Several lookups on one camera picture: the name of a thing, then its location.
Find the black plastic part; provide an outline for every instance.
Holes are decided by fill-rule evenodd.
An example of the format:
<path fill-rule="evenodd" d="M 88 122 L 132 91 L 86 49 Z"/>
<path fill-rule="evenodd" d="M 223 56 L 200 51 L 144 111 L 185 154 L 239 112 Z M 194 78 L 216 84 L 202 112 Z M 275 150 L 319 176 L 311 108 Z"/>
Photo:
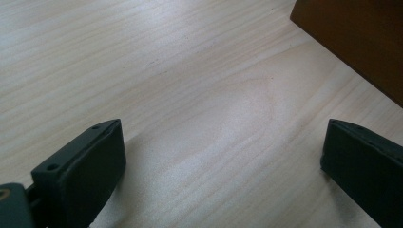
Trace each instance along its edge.
<path fill-rule="evenodd" d="M 382 227 L 403 227 L 403 147 L 330 120 L 321 168 Z"/>
<path fill-rule="evenodd" d="M 35 227 L 48 227 L 48 211 L 35 189 L 35 185 L 31 185 L 27 190 L 27 197 L 30 206 L 30 212 L 34 217 Z"/>
<path fill-rule="evenodd" d="M 33 198 L 39 197 L 39 211 L 47 212 L 35 220 L 48 227 L 87 228 L 124 171 L 120 120 L 92 126 L 32 170 Z"/>
<path fill-rule="evenodd" d="M 22 184 L 0 185 L 0 227 L 35 227 Z"/>

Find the wooden table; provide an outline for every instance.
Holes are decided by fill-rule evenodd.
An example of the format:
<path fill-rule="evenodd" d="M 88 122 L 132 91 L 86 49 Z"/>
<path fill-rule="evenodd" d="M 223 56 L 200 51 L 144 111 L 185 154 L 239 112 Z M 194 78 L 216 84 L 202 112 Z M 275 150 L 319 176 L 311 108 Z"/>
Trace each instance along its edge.
<path fill-rule="evenodd" d="M 0 181 L 120 118 L 91 227 L 377 227 L 319 167 L 330 118 L 403 144 L 403 110 L 294 25 L 294 0 L 0 3 Z"/>

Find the wood grain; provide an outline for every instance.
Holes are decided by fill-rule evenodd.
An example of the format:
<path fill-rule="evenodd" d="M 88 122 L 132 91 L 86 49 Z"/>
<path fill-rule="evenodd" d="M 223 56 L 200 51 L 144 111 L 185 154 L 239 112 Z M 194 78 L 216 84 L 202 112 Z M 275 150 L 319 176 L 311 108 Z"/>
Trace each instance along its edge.
<path fill-rule="evenodd" d="M 403 107 L 401 1 L 297 1 L 291 19 Z"/>
<path fill-rule="evenodd" d="M 403 144 L 403 112 L 295 26 L 295 1 L 2 1 L 0 181 L 120 118 L 91 227 L 377 227 L 319 167 L 330 118 Z"/>

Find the screw hole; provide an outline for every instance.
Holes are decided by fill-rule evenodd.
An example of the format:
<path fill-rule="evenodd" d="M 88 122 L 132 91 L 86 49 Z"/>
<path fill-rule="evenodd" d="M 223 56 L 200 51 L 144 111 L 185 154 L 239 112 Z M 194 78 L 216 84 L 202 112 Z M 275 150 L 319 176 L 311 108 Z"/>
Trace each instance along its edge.
<path fill-rule="evenodd" d="M 10 195 L 10 190 L 7 188 L 0 189 L 0 201 L 7 198 Z"/>
<path fill-rule="evenodd" d="M 47 171 L 52 171 L 59 168 L 58 164 L 51 164 L 50 166 L 48 166 Z"/>

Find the brown wooden board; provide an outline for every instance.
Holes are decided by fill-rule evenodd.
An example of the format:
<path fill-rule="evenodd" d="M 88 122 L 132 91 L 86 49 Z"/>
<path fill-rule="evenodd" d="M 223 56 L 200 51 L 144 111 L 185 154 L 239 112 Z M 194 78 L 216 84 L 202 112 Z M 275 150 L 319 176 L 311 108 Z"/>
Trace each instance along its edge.
<path fill-rule="evenodd" d="M 291 20 L 403 107 L 403 1 L 297 0 Z"/>

